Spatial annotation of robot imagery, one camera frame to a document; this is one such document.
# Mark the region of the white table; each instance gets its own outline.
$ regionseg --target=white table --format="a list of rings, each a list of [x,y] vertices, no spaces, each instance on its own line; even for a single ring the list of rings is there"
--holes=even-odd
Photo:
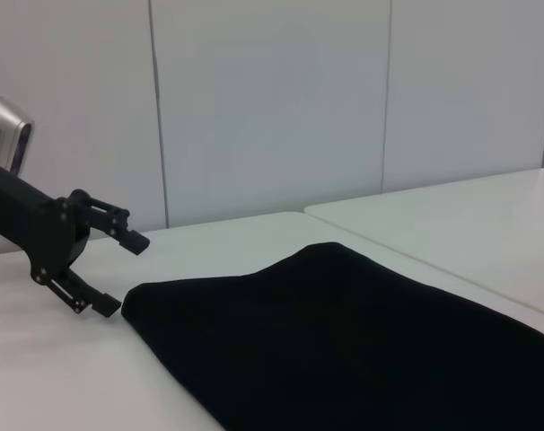
[[[341,242],[420,282],[441,287],[544,332],[544,315],[457,277],[295,213],[151,233],[134,257],[90,242],[74,270],[122,299],[140,283],[234,276],[318,242]],[[0,431],[221,429],[164,370],[122,316],[75,315],[29,278],[22,253],[0,255]]]
[[[306,213],[544,312],[544,170],[319,205]]]

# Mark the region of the black cloth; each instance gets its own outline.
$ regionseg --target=black cloth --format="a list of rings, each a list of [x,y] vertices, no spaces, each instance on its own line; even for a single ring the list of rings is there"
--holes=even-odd
[[[339,244],[122,313],[229,431],[544,429],[544,335]]]

